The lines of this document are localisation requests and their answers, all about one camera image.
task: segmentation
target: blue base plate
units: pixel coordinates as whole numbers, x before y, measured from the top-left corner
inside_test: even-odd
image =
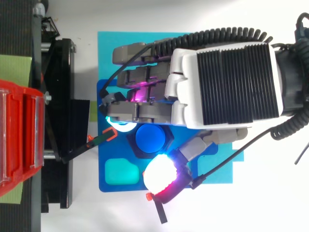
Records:
[[[112,51],[114,48],[131,43],[160,40],[167,37],[177,37],[182,33],[157,33],[157,32],[99,32],[98,33],[98,63],[99,63],[99,81],[97,84],[97,93],[101,90],[106,78],[111,76],[119,66],[112,64]],[[122,92],[126,96],[127,90],[115,86],[116,81],[108,87],[109,92]],[[98,106],[102,103],[98,96]],[[98,110],[98,132],[99,134],[110,125],[105,117]],[[169,147],[175,149],[189,138],[194,136],[198,130],[190,130],[184,127],[170,126],[174,135],[174,141]],[[145,190],[142,173],[145,170],[150,159],[139,159],[133,153],[127,139],[126,133],[118,132],[117,138],[110,142],[99,145],[99,188],[103,192]],[[232,144],[215,145],[212,144],[200,156],[196,157],[189,167],[193,177],[201,175],[228,156],[234,153]],[[233,161],[243,161],[243,154],[237,156]],[[225,165],[220,170],[209,176],[204,184],[222,184],[233,183],[233,165],[232,162]]]

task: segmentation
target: white background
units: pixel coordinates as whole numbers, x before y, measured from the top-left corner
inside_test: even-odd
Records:
[[[50,0],[63,38],[77,44],[75,98],[96,100],[98,31],[195,32],[252,27],[293,43],[296,19],[309,12],[307,0]],[[246,140],[286,118],[249,130]],[[97,133],[96,123],[89,131]],[[309,127],[277,142],[265,136],[234,163],[234,183],[185,189],[164,205],[161,225],[146,191],[103,193],[98,188],[98,150],[74,160],[73,204],[50,204],[43,232],[309,232],[309,152],[294,161],[309,140]]]

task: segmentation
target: orange clip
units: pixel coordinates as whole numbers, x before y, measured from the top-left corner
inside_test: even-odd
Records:
[[[112,139],[114,139],[114,138],[116,138],[116,137],[118,136],[117,130],[116,130],[114,127],[108,127],[107,129],[105,129],[105,130],[102,132],[102,134],[104,134],[104,133],[106,133],[106,132],[108,132],[108,131],[110,131],[110,130],[114,131],[114,134],[115,134],[115,135],[113,135],[111,138],[107,139],[107,140],[106,140],[107,142],[110,141],[110,140],[112,140]]]
[[[87,135],[87,138],[88,138],[88,141],[89,141],[89,142],[92,141],[92,140],[94,139],[94,137],[92,137],[90,134]]]
[[[151,201],[153,199],[150,192],[146,193],[146,198],[147,198],[147,201]]]

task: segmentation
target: black wire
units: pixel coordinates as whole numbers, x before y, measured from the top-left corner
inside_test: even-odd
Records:
[[[230,157],[228,157],[227,159],[225,159],[224,161],[222,161],[220,164],[218,164],[217,166],[215,166],[213,169],[211,169],[209,172],[202,174],[200,176],[198,176],[196,178],[199,179],[199,181],[205,180],[209,175],[213,174],[215,171],[217,171],[218,169],[222,168],[224,165],[226,165],[227,163],[229,163],[233,158],[235,158],[237,155],[239,155],[241,152],[243,152],[247,147],[249,147],[250,145],[252,145],[254,142],[256,142],[257,140],[259,140],[260,138],[262,138],[264,135],[268,134],[272,128],[269,128],[268,130],[260,133],[259,135],[257,135],[255,138],[253,138],[252,140],[250,140],[246,145],[244,145],[242,148],[240,148],[239,150],[237,150],[233,155],[231,155]]]
[[[297,28],[300,28],[302,25],[302,21],[303,21],[303,19],[304,18],[306,18],[306,19],[308,19],[309,20],[309,14],[308,13],[302,13],[299,17],[298,17],[298,19],[297,19],[297,23],[296,23],[296,27]]]
[[[283,43],[275,43],[275,44],[272,44],[271,45],[273,48],[282,48],[282,47],[286,47],[287,45],[286,44],[283,44]]]
[[[121,66],[111,77],[105,82],[102,90],[105,90],[108,85],[112,82],[112,80],[119,74],[121,73],[130,63],[135,61],[139,56],[141,56],[143,53],[145,53],[148,49],[152,47],[152,44],[149,44],[145,46],[141,51],[139,51],[137,54],[135,54],[131,59],[129,59],[123,66]]]
[[[300,161],[300,159],[301,159],[302,156],[305,154],[305,152],[307,151],[308,148],[309,148],[309,143],[305,146],[304,150],[301,152],[301,154],[299,155],[299,157],[297,158],[297,160],[294,162],[295,165],[298,164],[298,162]]]

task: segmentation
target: black cable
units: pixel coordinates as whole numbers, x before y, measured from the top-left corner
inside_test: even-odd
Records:
[[[111,77],[107,80],[107,82],[105,82],[102,90],[105,90],[107,88],[107,86],[112,82],[112,80],[119,74],[121,73],[130,63],[132,63],[133,61],[135,61],[139,56],[141,56],[143,53],[145,53],[148,49],[150,49],[152,47],[152,44],[149,44],[147,46],[145,46],[141,51],[139,51],[137,54],[135,54],[131,59],[129,59],[125,64],[123,64],[123,66],[121,66],[116,72],[114,72],[113,75],[111,75]]]
[[[302,61],[305,70],[309,73],[309,39],[302,38],[295,44],[290,46],[291,51],[295,51],[296,55]],[[271,137],[274,140],[281,140],[286,137],[295,134],[297,131],[302,129],[304,126],[309,124],[309,105],[305,104],[304,107],[296,113],[293,117],[288,119],[286,122],[274,127],[271,131]]]
[[[262,138],[264,135],[268,134],[269,132],[271,132],[272,128],[269,128],[268,130],[260,133],[259,135],[257,135],[255,138],[253,138],[252,140],[250,140],[246,145],[244,145],[242,148],[240,148],[239,150],[237,150],[233,155],[229,156],[227,159],[225,159],[224,161],[222,161],[220,164],[218,164],[217,166],[215,166],[213,169],[211,169],[210,171],[208,171],[205,174],[202,174],[200,176],[198,176],[196,179],[193,180],[193,184],[192,184],[192,188],[195,189],[199,184],[201,184],[209,175],[213,174],[215,171],[217,171],[218,169],[222,168],[224,165],[226,165],[227,163],[229,163],[233,158],[235,158],[237,155],[239,155],[241,152],[243,152],[247,147],[249,147],[250,145],[252,145],[254,142],[256,142],[257,140],[259,140],[260,138]]]
[[[298,17],[297,22],[296,22],[296,27],[297,27],[297,29],[300,28],[300,27],[302,26],[301,24],[302,24],[302,21],[303,21],[304,18],[306,18],[306,19],[309,20],[309,14],[308,14],[308,13],[302,13],[302,14]]]
[[[299,157],[298,157],[297,160],[294,162],[295,165],[298,164],[298,162],[300,161],[300,159],[301,159],[302,156],[305,154],[305,152],[307,151],[308,148],[309,148],[309,143],[305,146],[304,150],[300,153]]]
[[[190,33],[153,44],[151,55],[154,57],[168,57],[173,54],[176,48],[193,49],[213,43],[264,42],[268,44],[273,38],[269,36],[264,40],[266,36],[266,32],[261,34],[261,30],[254,31],[253,28],[217,28]]]

